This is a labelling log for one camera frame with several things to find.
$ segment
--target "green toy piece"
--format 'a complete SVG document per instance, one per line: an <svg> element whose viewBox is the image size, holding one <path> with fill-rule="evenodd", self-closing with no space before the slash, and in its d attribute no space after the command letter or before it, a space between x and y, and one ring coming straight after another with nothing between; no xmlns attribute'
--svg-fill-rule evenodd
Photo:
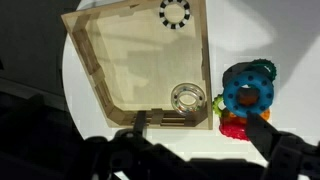
<svg viewBox="0 0 320 180"><path fill-rule="evenodd" d="M219 116L219 118L222 117L222 110L219 108L219 104L223 101L222 94L219 94L217 97L214 98L212 102L212 109L213 112Z"/></svg>

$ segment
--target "wooden panel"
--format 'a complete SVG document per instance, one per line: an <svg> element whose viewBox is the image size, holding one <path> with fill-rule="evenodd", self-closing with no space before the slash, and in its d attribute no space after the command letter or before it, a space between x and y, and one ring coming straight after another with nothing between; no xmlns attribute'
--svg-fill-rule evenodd
<svg viewBox="0 0 320 180"><path fill-rule="evenodd" d="M117 107L172 110L176 85L193 83L205 91L199 2L189 3L193 16L176 31L161 23L159 1L101 12L88 22L90 41Z"/></svg>
<svg viewBox="0 0 320 180"><path fill-rule="evenodd" d="M212 129L205 0L188 2L191 18L178 30L162 24L161 0L128 0L63 15L103 112L118 125L130 126L137 111L147 110L148 125L155 128ZM175 21L184 15L178 5L166 10ZM205 92L207 106L200 114L183 117L173 110L171 91L181 83Z"/></svg>

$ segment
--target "round table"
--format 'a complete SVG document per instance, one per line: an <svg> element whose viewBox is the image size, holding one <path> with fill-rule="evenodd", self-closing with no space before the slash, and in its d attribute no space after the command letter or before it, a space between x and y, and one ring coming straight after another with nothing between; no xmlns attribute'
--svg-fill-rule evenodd
<svg viewBox="0 0 320 180"><path fill-rule="evenodd" d="M83 0L78 9L112 2L116 1ZM320 140L316 114L320 107L319 5L320 1L300 0L208 0L213 96L222 93L222 74L231 65L257 58L272 60L278 76L270 122L278 130L316 144ZM297 7L308 11L301 12ZM112 139L119 129L107 126L69 36L64 49L63 82L68 107L82 137ZM211 131L148 129L146 138L163 144L185 160L242 158L266 165L250 142L224 137L218 126L219 119L214 116Z"/></svg>

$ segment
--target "white surface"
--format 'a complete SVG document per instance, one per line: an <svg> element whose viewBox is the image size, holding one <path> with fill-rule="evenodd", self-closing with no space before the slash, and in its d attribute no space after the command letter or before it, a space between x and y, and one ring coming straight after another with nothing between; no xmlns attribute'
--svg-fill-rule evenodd
<svg viewBox="0 0 320 180"><path fill-rule="evenodd" d="M115 1L84 0L79 8L110 2ZM207 0L213 95L222 93L222 74L229 66L268 58L278 67L272 124L316 144L320 140L319 6L318 0ZM117 129L108 128L69 37L63 80L81 135L112 139ZM213 131L148 129L147 139L164 144L185 160L244 158L266 164L253 145L222 136L218 125L215 116Z"/></svg>

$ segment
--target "colorful toy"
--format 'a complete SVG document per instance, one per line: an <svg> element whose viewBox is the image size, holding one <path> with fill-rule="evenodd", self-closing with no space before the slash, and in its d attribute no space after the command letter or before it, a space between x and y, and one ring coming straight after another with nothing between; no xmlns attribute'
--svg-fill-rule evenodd
<svg viewBox="0 0 320 180"><path fill-rule="evenodd" d="M269 107L274 97L272 82L277 75L271 61L259 59L238 63L223 74L223 94L213 101L213 111L220 118L220 132L240 140L248 140L245 135L248 112L258 113L264 120L270 117ZM221 110L219 104L226 108Z"/></svg>

